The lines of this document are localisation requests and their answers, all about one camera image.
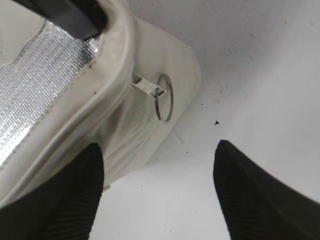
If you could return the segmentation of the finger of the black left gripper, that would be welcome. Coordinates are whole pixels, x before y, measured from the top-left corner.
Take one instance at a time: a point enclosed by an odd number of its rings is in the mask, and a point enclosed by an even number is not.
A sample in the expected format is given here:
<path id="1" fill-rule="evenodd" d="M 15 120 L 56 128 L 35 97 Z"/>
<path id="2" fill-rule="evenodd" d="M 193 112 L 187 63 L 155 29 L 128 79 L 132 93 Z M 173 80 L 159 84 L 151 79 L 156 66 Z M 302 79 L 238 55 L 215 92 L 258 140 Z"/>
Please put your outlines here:
<path id="1" fill-rule="evenodd" d="M 36 13 L 80 40 L 100 35 L 108 23 L 96 0 L 31 0 L 30 4 Z"/>

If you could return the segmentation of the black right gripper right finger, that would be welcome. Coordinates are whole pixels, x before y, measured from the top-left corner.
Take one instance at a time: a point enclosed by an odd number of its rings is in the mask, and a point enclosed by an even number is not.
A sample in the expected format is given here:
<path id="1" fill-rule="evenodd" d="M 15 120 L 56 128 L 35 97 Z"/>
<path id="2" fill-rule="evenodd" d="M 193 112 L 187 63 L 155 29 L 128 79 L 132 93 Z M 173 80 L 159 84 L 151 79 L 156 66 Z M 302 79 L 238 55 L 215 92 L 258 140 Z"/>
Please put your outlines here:
<path id="1" fill-rule="evenodd" d="M 320 204 L 273 177 L 227 140 L 216 147 L 212 177 L 232 240 L 320 238 Z"/>

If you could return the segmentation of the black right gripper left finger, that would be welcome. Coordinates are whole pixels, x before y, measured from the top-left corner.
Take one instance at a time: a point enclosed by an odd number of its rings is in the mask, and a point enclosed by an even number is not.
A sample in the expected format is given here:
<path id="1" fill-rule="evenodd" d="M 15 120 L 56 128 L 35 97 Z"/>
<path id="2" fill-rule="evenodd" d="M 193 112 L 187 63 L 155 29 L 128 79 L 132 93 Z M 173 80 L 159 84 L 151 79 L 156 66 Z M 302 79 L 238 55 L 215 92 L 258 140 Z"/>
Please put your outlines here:
<path id="1" fill-rule="evenodd" d="M 48 181 L 0 210 L 2 240 L 87 240 L 104 188 L 97 143 Z"/>

